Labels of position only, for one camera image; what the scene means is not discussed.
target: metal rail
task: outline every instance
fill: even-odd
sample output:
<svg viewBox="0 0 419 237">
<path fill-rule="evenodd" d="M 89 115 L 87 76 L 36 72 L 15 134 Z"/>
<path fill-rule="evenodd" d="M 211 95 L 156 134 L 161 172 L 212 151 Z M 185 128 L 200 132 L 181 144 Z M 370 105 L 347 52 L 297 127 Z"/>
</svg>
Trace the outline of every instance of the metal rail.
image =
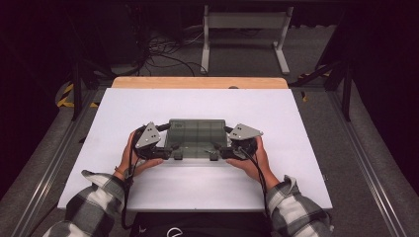
<svg viewBox="0 0 419 237">
<path fill-rule="evenodd" d="M 68 128 L 66 129 L 64 136 L 58 146 L 58 149 L 54 153 L 49 166 L 46 168 L 43 177 L 37 185 L 37 188 L 33 194 L 33 197 L 29 201 L 28 206 L 26 207 L 21 219 L 16 225 L 15 230 L 13 231 L 12 236 L 27 236 L 29 230 L 32 227 L 33 221 L 37 216 L 39 210 L 41 209 L 42 203 L 46 198 L 46 195 L 49 192 L 50 187 L 52 186 L 53 181 L 61 167 L 61 164 L 66 157 L 70 142 L 77 131 L 81 121 L 83 120 L 86 112 L 89 110 L 90 103 L 93 101 L 95 96 L 95 91 L 88 91 L 85 96 L 85 105 L 81 111 L 80 116 L 77 120 L 73 121 Z"/>
<path fill-rule="evenodd" d="M 388 230 L 392 236 L 407 236 L 397 215 L 394 212 L 393 207 L 391 206 L 387 194 L 385 193 L 385 190 L 382 187 L 373 166 L 370 163 L 370 159 L 365 152 L 360 139 L 358 138 L 357 132 L 355 131 L 352 124 L 345 120 L 345 117 L 340 110 L 341 104 L 338 95 L 335 92 L 328 92 L 328 97 L 332 102 L 333 108 L 338 115 L 345 131 L 347 132 L 353 148 L 357 153 L 357 162 L 360 165 L 364 178 L 366 179 L 371 193 L 376 200 L 377 206 L 382 214 L 382 217 L 384 218 Z"/>
</svg>

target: plaid shirt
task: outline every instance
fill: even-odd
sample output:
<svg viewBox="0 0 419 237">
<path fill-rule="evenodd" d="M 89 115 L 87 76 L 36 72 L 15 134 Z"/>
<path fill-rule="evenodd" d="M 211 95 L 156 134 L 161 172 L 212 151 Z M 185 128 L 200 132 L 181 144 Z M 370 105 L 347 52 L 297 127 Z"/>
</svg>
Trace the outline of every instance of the plaid shirt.
<svg viewBox="0 0 419 237">
<path fill-rule="evenodd" d="M 43 236 L 108 236 L 116 212 L 124 206 L 124 183 L 109 174 L 83 171 L 93 184 L 67 205 L 65 220 L 54 224 Z M 273 222 L 272 236 L 331 236 L 328 214 L 301 195 L 294 178 L 285 180 L 267 194 Z"/>
</svg>

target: wooden edge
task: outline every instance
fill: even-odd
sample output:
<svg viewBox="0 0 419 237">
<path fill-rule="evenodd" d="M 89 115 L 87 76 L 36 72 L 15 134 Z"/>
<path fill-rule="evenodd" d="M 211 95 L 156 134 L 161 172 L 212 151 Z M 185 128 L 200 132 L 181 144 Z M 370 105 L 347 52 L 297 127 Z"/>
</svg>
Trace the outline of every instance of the wooden edge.
<svg viewBox="0 0 419 237">
<path fill-rule="evenodd" d="M 288 89 L 284 78 L 268 77 L 118 77 L 112 88 L 142 89 Z"/>
</svg>

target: gray floor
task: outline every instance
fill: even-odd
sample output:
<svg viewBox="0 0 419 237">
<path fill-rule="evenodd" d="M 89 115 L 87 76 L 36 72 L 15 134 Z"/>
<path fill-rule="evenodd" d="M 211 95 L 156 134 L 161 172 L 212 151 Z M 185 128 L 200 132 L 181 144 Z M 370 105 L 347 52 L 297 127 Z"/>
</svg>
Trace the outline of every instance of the gray floor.
<svg viewBox="0 0 419 237">
<path fill-rule="evenodd" d="M 313 70 L 333 30 L 333 27 L 290 29 L 284 48 L 291 70 L 291 74 L 287 76 L 281 74 L 271 47 L 276 32 L 262 31 L 254 37 L 247 37 L 238 31 L 213 32 L 210 35 L 209 76 L 284 77 L 289 83 L 293 82 L 298 75 Z M 201 53 L 202 43 L 196 41 L 170 56 L 187 62 L 201 63 Z M 161 56 L 154 56 L 153 59 L 154 63 L 160 66 L 178 63 Z M 191 64 L 191 67 L 196 75 L 200 75 L 199 66 Z M 183 65 L 165 68 L 148 66 L 147 68 L 142 68 L 140 75 L 192 76 L 190 70 Z M 359 151 L 348 135 L 347 126 L 350 126 L 356 131 L 359 142 L 395 212 L 396 220 L 400 222 L 404 230 L 404 233 L 401 231 L 398 235 L 419 236 L 417 225 L 419 198 L 401 175 L 379 137 L 356 87 L 353 87 L 351 100 L 352 121 L 343 122 L 332 99 L 340 96 L 340 89 L 336 93 L 325 92 L 321 88 L 322 81 L 323 79 L 319 78 L 303 89 L 293 89 L 293 93 L 320 170 L 327 177 L 325 183 L 334 206 L 330 210 L 335 226 L 334 235 L 397 236 L 391 230 L 391 223 L 388 223 L 385 218 L 388 210 L 383 210 L 377 202 L 377 196 L 374 195 L 375 186 L 369 182 L 368 174 L 365 173 L 359 159 Z M 105 84 L 94 92 L 95 102 L 100 102 L 107 87 Z M 302 100 L 301 90 L 306 93 L 307 102 Z M 87 135 L 96 111 L 96 108 L 87 108 L 84 117 L 80 119 L 73 139 L 68 143 L 68 152 L 64 154 L 65 159 L 54 177 L 54 182 L 46 188 L 47 195 L 40 203 L 41 208 L 34 210 L 34 220 L 29 221 L 29 229 L 32 229 L 31 224 L 37 223 L 59 199 L 82 147 L 79 140 Z M 71 117 L 71 108 L 60 108 L 60 113 L 33 157 L 1 200 L 0 236 L 11 236 L 15 229 L 22 228 L 22 225 L 17 226 L 17 224 L 22 223 L 21 216 L 27 209 L 38 182 L 52 162 L 67 128 L 74 123 L 70 121 Z M 55 208 L 33 236 L 42 236 L 47 228 L 62 219 L 63 215 L 63 210 Z M 131 218 L 132 213 L 128 216 L 128 223 Z M 111 236 L 127 236 L 127 234 L 122 230 L 120 219 L 117 218 Z"/>
</svg>

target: white table surface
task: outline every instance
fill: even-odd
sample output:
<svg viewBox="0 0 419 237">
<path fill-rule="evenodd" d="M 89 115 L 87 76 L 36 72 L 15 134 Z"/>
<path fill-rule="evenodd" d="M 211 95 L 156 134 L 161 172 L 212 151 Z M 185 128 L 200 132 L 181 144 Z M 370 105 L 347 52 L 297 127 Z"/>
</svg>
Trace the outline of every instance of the white table surface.
<svg viewBox="0 0 419 237">
<path fill-rule="evenodd" d="M 291 90 L 115 88 L 106 91 L 58 208 L 91 185 L 82 170 L 113 174 L 133 130 L 169 119 L 225 119 L 230 127 L 262 130 L 274 174 L 295 177 L 305 196 L 332 208 Z M 160 134 L 163 146 L 166 132 Z M 171 159 L 134 178 L 127 209 L 244 211 L 263 210 L 264 204 L 259 183 L 223 160 Z"/>
</svg>

